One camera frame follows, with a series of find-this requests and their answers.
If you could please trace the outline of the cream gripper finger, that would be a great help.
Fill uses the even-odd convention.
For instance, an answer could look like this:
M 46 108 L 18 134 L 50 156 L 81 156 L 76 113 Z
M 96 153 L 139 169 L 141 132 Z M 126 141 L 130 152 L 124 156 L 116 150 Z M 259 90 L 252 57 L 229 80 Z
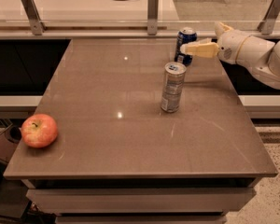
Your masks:
M 221 22 L 221 21 L 217 21 L 215 23 L 215 34 L 217 36 L 217 38 L 220 38 L 224 33 L 231 31 L 232 27 L 230 27 L 229 25 Z
M 213 42 L 211 38 L 205 38 L 199 41 L 183 44 L 180 51 L 186 55 L 214 58 L 219 52 L 219 46 L 216 42 Z

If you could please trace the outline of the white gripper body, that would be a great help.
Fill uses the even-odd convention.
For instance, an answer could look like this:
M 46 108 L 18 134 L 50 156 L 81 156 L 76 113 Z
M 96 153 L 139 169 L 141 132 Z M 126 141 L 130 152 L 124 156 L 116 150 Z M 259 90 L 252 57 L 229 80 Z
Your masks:
M 225 63 L 239 64 L 240 51 L 250 34 L 240 30 L 216 32 L 218 44 L 218 58 Z

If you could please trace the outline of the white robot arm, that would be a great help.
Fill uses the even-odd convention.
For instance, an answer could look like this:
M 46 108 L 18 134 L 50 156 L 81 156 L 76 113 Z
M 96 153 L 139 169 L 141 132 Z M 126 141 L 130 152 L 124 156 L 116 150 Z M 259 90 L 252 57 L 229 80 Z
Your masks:
M 186 55 L 218 58 L 240 65 L 259 82 L 280 90 L 280 40 L 277 43 L 236 30 L 223 22 L 215 23 L 217 41 L 210 38 L 189 42 L 180 50 Z

